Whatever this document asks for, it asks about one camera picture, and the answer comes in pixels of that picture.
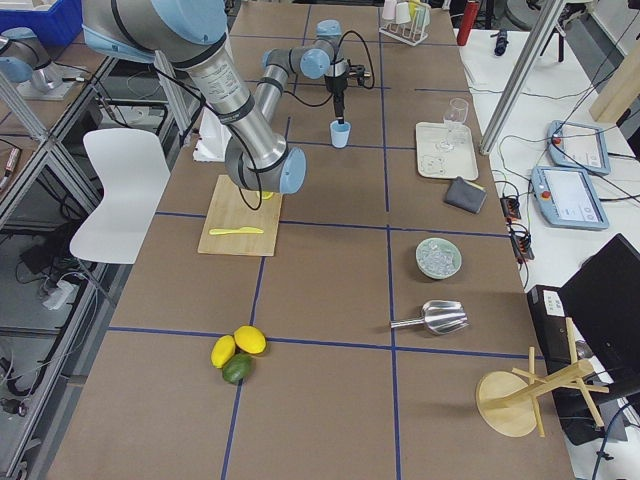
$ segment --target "white plug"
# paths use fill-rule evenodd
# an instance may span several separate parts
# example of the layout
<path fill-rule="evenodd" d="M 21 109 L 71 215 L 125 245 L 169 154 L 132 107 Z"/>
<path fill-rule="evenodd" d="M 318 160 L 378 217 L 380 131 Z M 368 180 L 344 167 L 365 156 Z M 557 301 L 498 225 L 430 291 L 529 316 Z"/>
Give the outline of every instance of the white plug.
<path fill-rule="evenodd" d="M 73 293 L 76 286 L 66 280 L 58 280 L 56 288 L 49 292 L 47 298 L 42 302 L 49 310 L 58 310 L 65 304 L 69 296 Z"/>

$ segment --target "round wooden base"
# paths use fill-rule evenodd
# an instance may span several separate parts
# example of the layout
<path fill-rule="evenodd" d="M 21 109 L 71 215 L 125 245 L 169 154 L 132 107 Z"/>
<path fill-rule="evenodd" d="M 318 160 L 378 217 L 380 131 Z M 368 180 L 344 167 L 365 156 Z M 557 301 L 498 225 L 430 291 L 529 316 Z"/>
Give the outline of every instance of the round wooden base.
<path fill-rule="evenodd" d="M 478 410 L 485 422 L 496 432 L 507 437 L 524 437 L 536 428 L 533 402 L 529 397 L 524 397 L 508 407 L 487 406 L 490 400 L 506 397 L 527 386 L 527 382 L 510 372 L 491 372 L 478 382 L 476 388 Z"/>

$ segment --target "cutting board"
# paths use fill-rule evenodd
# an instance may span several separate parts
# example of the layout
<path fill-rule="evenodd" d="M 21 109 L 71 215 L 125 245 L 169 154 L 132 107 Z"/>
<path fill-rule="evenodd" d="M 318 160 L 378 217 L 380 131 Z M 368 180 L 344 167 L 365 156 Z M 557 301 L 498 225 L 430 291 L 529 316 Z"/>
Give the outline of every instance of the cutting board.
<path fill-rule="evenodd" d="M 258 192 L 242 190 L 242 193 L 252 206 L 258 205 Z M 229 176 L 220 175 L 200 235 L 198 253 L 272 257 L 276 249 L 281 205 L 282 195 L 275 193 L 271 198 L 262 200 L 259 210 L 253 211 L 244 203 L 238 186 Z M 212 228 L 240 227 L 257 227 L 264 233 L 209 234 Z"/>

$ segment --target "computer monitor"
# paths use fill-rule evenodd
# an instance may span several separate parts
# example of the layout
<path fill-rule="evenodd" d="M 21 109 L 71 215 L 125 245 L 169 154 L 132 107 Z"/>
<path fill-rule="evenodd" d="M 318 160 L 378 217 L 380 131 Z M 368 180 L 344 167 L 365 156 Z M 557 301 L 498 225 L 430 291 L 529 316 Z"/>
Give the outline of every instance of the computer monitor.
<path fill-rule="evenodd" d="M 617 234 L 584 262 L 558 295 L 614 380 L 608 394 L 592 395 L 596 404 L 621 397 L 640 401 L 640 253 Z M 578 398 L 555 399 L 561 415 L 584 408 Z"/>

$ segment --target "red object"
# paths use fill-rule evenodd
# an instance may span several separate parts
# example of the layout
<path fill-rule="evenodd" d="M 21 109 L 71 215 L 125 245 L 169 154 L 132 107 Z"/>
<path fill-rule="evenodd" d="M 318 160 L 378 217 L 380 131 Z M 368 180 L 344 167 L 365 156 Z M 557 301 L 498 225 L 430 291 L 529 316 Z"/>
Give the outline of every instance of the red object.
<path fill-rule="evenodd" d="M 478 16 L 478 10 L 480 10 L 480 2 L 476 2 L 475 0 L 469 0 L 464 7 L 462 22 L 460 23 L 457 37 L 458 45 L 461 47 L 467 44 L 469 33 Z"/>

